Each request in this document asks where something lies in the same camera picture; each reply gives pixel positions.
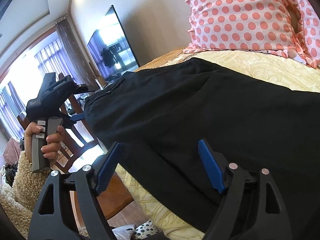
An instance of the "black and white polka dot fabric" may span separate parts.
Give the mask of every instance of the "black and white polka dot fabric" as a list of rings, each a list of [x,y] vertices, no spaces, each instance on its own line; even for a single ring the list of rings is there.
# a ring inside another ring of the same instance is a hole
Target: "black and white polka dot fabric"
[[[159,233],[158,228],[152,224],[151,220],[148,220],[136,228],[136,231],[132,235],[132,239],[144,239],[157,233]]]

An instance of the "beige fleece jacket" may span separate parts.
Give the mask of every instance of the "beige fleece jacket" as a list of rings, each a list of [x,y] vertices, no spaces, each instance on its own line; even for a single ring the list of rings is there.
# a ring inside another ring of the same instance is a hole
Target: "beige fleece jacket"
[[[43,174],[32,173],[31,167],[25,152],[21,152],[13,187],[0,186],[0,204],[24,238],[28,237],[32,211],[46,181]],[[89,237],[84,228],[79,228],[79,233]]]

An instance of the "blue gripper pad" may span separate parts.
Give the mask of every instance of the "blue gripper pad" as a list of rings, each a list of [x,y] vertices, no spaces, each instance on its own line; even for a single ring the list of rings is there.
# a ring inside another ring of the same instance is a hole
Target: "blue gripper pad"
[[[220,194],[223,193],[226,190],[226,187],[224,185],[223,172],[212,156],[212,153],[210,152],[204,140],[200,140],[198,142],[198,154],[205,168],[205,171],[207,172],[212,187],[218,190]]]
[[[96,186],[94,190],[98,193],[98,195],[100,195],[103,191],[107,189],[109,182],[111,180],[111,177],[115,172],[116,166],[119,163],[122,150],[123,150],[123,147],[121,146],[121,143],[118,143],[118,142],[114,143],[110,147],[110,150],[107,153],[108,157],[102,164],[96,176]]]

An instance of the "finger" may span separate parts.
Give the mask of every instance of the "finger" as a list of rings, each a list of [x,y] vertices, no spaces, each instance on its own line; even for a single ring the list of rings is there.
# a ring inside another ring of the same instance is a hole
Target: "finger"
[[[34,133],[38,133],[42,130],[41,125],[37,125],[35,122],[32,122],[28,125],[24,132],[25,137],[31,137]]]
[[[53,133],[47,136],[47,142],[53,143],[53,142],[62,142],[63,141],[63,135],[59,133]]]
[[[43,157],[51,160],[56,160],[58,158],[58,153],[57,152],[48,152],[43,155]]]
[[[57,152],[60,150],[61,144],[60,143],[50,143],[48,145],[44,145],[41,147],[41,151],[43,153],[48,153],[48,152]]]
[[[60,133],[61,135],[63,135],[66,130],[64,129],[63,126],[59,125],[58,128],[57,128],[57,131],[58,131],[58,133]]]

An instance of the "yellow bedsheet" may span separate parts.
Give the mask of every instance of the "yellow bedsheet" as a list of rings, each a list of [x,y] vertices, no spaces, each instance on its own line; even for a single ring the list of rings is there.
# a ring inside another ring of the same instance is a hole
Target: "yellow bedsheet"
[[[191,57],[202,58],[253,78],[288,87],[292,90],[320,92],[320,69],[313,69],[292,59],[272,54],[239,50],[206,51],[194,55],[180,54],[164,65],[180,63]],[[116,172],[133,198],[140,204],[146,216],[152,220],[159,230],[162,229],[167,237],[171,240],[202,239],[204,236],[202,232],[168,210],[121,165],[117,166]]]

